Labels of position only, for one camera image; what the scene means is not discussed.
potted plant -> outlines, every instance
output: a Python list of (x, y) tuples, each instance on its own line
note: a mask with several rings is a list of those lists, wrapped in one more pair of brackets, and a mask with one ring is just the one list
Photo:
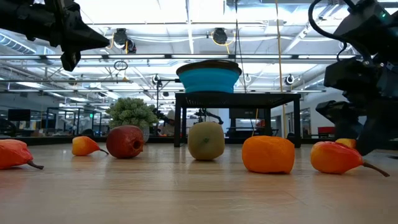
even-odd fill
[(149, 139), (149, 127), (158, 122), (156, 115), (152, 112), (154, 108), (154, 105), (148, 106), (143, 99), (120, 98), (106, 110), (112, 117), (109, 127), (115, 128), (121, 125), (137, 126), (142, 130), (146, 142)]

fruit stem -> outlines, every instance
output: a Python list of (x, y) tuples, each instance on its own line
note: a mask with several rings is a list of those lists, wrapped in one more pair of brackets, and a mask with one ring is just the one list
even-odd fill
[(28, 164), (28, 165), (30, 165), (32, 167), (38, 168), (38, 169), (43, 169), (44, 168), (44, 166), (38, 166), (38, 165), (34, 164), (33, 161), (27, 161), (26, 164)]
[(390, 176), (390, 174), (388, 174), (386, 171), (381, 170), (380, 168), (377, 168), (377, 167), (375, 167), (374, 165), (372, 165), (372, 164), (370, 164), (370, 163), (368, 163), (368, 162), (366, 162), (366, 161), (364, 161), (364, 163), (362, 164), (362, 166), (365, 166), (365, 167), (374, 169), (374, 170), (378, 171), (379, 173), (381, 173), (384, 177), (389, 177), (389, 176)]
[(106, 155), (109, 155), (109, 153), (107, 151), (105, 151), (104, 149), (99, 149), (101, 152), (105, 152)]

blue collapsible bowl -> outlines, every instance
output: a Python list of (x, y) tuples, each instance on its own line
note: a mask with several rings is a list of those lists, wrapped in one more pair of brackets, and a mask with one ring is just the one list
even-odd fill
[(205, 60), (177, 69), (177, 75), (186, 93), (198, 91), (233, 93), (234, 84), (241, 74), (239, 65), (227, 60)]

black table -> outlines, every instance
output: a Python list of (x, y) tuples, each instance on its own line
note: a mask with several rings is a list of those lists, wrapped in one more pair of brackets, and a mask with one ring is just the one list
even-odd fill
[(184, 142), (187, 138), (187, 108), (264, 108), (266, 133), (272, 133), (271, 108), (291, 101), (294, 102), (294, 145), (300, 147), (300, 98), (300, 94), (293, 93), (176, 93), (174, 147), (180, 147), (181, 137)]

plastic fruit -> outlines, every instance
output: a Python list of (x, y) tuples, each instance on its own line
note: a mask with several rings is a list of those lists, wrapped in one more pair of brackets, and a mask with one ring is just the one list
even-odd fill
[(254, 136), (244, 142), (242, 160), (253, 172), (288, 174), (294, 165), (294, 145), (280, 137)]
[(311, 164), (327, 174), (344, 174), (355, 167), (365, 166), (379, 171), (384, 177), (389, 174), (379, 168), (363, 161), (357, 150), (335, 142), (318, 142), (311, 150)]
[(105, 152), (106, 155), (109, 153), (101, 149), (97, 142), (94, 142), (87, 136), (75, 137), (72, 140), (72, 154), (75, 156), (87, 156), (95, 151)]
[(337, 139), (336, 142), (344, 144), (352, 149), (356, 148), (356, 140), (355, 139)]
[(28, 164), (32, 167), (43, 169), (33, 163), (33, 156), (26, 143), (13, 139), (0, 140), (0, 169)]
[(214, 122), (201, 122), (189, 129), (188, 149), (195, 159), (216, 159), (224, 153), (224, 148), (224, 132), (221, 125)]
[(129, 159), (138, 156), (144, 147), (142, 131), (133, 125), (113, 128), (106, 138), (106, 148), (118, 159)]

